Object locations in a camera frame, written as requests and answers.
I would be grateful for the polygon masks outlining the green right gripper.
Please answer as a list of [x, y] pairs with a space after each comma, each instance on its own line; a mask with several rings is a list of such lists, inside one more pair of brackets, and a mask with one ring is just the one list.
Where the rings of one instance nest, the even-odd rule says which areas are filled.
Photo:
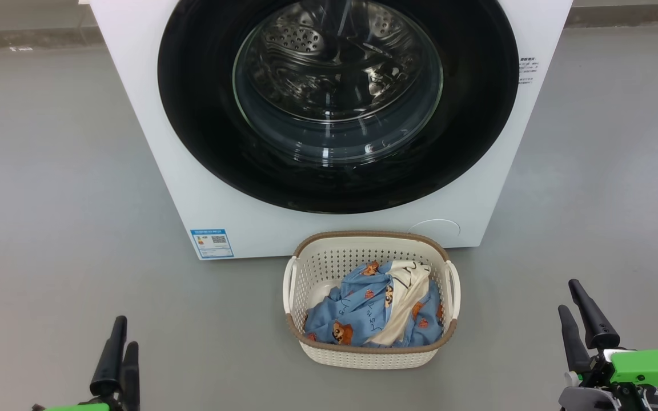
[[[558, 306], [569, 370], [560, 411], [658, 411], [658, 349], [615, 349], [620, 336], [595, 300], [577, 279], [568, 286], [583, 321], [585, 344], [569, 308]], [[590, 357], [588, 349], [603, 350]]]

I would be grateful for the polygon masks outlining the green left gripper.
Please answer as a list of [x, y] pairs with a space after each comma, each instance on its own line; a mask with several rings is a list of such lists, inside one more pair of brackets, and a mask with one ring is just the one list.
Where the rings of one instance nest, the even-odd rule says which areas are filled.
[[[96, 397], [54, 408], [34, 404], [32, 411], [139, 411], [139, 345], [131, 341], [123, 358], [126, 328], [126, 316], [115, 318], [90, 382], [91, 395]], [[121, 402], [112, 397], [120, 391]]]

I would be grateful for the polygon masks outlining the cream white garment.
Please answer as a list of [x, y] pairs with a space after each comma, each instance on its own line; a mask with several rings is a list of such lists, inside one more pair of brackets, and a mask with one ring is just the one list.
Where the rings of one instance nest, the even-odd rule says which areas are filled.
[[418, 311], [429, 292], [431, 271], [430, 265], [412, 260], [389, 261], [379, 266], [378, 273], [390, 278], [384, 291], [386, 325], [374, 332], [366, 346], [410, 346]]

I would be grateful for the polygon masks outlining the blue bear print garment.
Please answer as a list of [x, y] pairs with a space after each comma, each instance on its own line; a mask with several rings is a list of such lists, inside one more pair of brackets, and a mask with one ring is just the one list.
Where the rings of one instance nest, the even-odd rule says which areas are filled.
[[[317, 305], [308, 309], [304, 336], [316, 343], [366, 346], [374, 332], [386, 325], [384, 291], [389, 276], [378, 273], [381, 263], [373, 261], [355, 268]], [[408, 348], [436, 343], [444, 332], [443, 306], [439, 287], [431, 279], [423, 307], [418, 311]]]

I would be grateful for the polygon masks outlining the black round glass washer door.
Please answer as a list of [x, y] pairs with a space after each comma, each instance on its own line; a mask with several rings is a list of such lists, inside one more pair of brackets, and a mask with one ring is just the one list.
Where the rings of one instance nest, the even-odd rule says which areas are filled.
[[372, 162], [321, 166], [259, 137], [236, 104], [232, 68], [252, 28], [299, 0], [178, 0], [158, 54], [158, 86], [176, 135], [217, 178], [286, 209], [356, 214], [426, 197], [497, 141], [519, 89], [519, 47], [498, 0], [373, 0], [412, 18], [442, 60], [436, 111], [412, 141]]

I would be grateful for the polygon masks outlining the white front-load washing machine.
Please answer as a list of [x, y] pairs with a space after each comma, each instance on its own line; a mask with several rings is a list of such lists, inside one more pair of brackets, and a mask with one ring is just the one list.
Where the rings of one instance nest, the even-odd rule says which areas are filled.
[[519, 85], [497, 141], [465, 174], [441, 190], [394, 208], [326, 214], [282, 208], [236, 190], [202, 166], [176, 135], [161, 100], [158, 54], [178, 0], [80, 1], [94, 14], [188, 236], [193, 229], [224, 229], [237, 259], [289, 255], [301, 240], [319, 232], [409, 232], [431, 219], [460, 226], [458, 237], [430, 238], [442, 247], [480, 245], [574, 2], [498, 0], [512, 25], [519, 59], [535, 57], [539, 68], [532, 84]]

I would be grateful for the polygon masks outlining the stainless steel washer drum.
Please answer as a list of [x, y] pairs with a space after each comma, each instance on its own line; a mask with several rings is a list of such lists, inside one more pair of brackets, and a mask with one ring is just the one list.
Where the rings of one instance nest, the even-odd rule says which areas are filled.
[[291, 159], [372, 162], [422, 131], [444, 79], [431, 37], [373, 0], [299, 0], [244, 39], [232, 87], [245, 121]]

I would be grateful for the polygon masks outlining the blue energy label sticker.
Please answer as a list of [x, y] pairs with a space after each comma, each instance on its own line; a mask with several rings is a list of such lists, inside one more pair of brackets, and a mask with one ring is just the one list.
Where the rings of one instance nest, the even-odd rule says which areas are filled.
[[235, 257], [224, 229], [193, 229], [190, 231], [190, 237], [199, 260]]

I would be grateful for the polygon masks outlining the round white filter cover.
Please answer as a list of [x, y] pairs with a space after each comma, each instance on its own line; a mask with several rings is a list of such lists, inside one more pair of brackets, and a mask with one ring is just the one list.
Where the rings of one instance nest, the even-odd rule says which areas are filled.
[[426, 237], [458, 237], [460, 226], [452, 220], [431, 219], [413, 225], [409, 232]]

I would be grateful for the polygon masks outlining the cream laundry basket brown rim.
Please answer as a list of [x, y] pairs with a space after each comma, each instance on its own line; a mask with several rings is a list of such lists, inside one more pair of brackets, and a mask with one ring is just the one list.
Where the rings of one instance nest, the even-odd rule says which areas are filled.
[[[442, 337], [417, 348], [357, 348], [311, 341], [304, 323], [311, 309], [355, 268], [376, 261], [412, 260], [431, 266], [443, 306]], [[286, 265], [283, 307], [287, 325], [303, 351], [315, 362], [355, 369], [407, 369], [423, 366], [446, 344], [459, 322], [459, 273], [441, 245], [409, 232], [321, 232], [303, 240]]]

